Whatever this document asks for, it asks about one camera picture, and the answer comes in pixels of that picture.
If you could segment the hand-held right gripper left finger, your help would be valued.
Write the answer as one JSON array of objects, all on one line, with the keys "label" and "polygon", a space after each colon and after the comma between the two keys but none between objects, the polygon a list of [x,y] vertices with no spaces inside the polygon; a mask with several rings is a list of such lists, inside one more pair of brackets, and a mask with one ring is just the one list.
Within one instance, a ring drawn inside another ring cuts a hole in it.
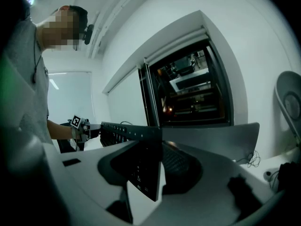
[{"label": "hand-held right gripper left finger", "polygon": [[123,188],[109,184],[99,173],[101,158],[136,145],[125,142],[95,150],[59,154],[43,144],[55,186],[63,199],[71,223],[123,223],[106,208],[119,200]]}]

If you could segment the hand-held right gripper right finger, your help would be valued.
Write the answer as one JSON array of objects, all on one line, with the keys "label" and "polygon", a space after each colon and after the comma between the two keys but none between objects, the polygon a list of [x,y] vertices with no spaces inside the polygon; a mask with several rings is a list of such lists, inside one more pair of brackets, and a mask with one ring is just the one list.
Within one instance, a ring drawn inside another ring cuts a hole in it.
[{"label": "hand-held right gripper right finger", "polygon": [[163,221],[261,221],[281,199],[232,160],[164,142]]}]

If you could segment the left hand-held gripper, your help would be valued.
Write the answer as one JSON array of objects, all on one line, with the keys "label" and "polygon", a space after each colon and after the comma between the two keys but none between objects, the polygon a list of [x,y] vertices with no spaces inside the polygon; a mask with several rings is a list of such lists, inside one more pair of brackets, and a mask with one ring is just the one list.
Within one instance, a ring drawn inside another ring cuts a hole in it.
[{"label": "left hand-held gripper", "polygon": [[90,124],[88,119],[77,115],[71,120],[71,135],[76,143],[85,143],[100,135],[101,124]]}]

